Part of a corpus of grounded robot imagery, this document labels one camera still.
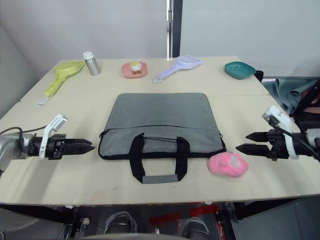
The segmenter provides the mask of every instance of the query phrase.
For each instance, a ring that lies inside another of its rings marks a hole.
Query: pink plate
[[[141,73],[137,73],[137,74],[133,74],[133,72],[131,71],[129,66],[130,62],[127,62],[124,65],[122,65],[123,76],[127,79],[135,79],[135,78],[141,78],[147,75],[148,73],[147,64],[144,63],[143,61],[139,61],[139,63],[141,63],[142,69],[141,69]]]

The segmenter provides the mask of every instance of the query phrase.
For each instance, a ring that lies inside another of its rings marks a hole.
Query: teal bowl
[[[235,79],[246,79],[256,73],[256,70],[252,66],[242,61],[227,63],[224,65],[224,71]]]

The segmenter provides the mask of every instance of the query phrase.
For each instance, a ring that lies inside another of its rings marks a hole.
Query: wooden table
[[[55,79],[51,70],[0,120],[0,130],[12,126],[24,130],[41,127],[61,112],[68,122],[57,133],[85,138],[96,149],[84,155],[63,156],[60,160],[37,157],[12,160],[0,178],[0,203],[78,206],[222,202],[320,194],[320,164],[306,156],[272,162],[241,153],[250,168],[240,178],[211,174],[208,159],[189,159],[184,179],[164,184],[141,184],[132,176],[128,160],[108,161],[99,157],[99,134],[120,93],[205,93],[228,151],[249,143],[246,135],[268,131],[271,127],[261,114],[269,106],[278,105],[254,77],[236,80],[224,73],[224,64],[238,58],[202,59],[203,65],[177,72],[163,83],[151,83],[151,79],[173,64],[166,59],[142,59],[149,73],[137,79],[122,77],[121,65],[130,59],[102,60],[99,76],[91,76],[84,67],[45,106],[36,107],[44,90]],[[37,135],[41,136],[42,131],[37,131]],[[147,175],[170,174],[174,164],[174,159],[143,161]]]

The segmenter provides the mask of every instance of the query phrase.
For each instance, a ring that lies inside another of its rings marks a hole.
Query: white bottle cap
[[[86,60],[93,59],[94,57],[95,55],[90,51],[86,51],[83,53],[83,58]]]

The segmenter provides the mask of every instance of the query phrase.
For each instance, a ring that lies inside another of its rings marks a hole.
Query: silver bottle
[[[100,69],[97,64],[96,58],[94,54],[90,51],[86,51],[83,53],[83,58],[85,61],[86,66],[89,69],[89,72],[92,76],[97,76],[100,74]]]

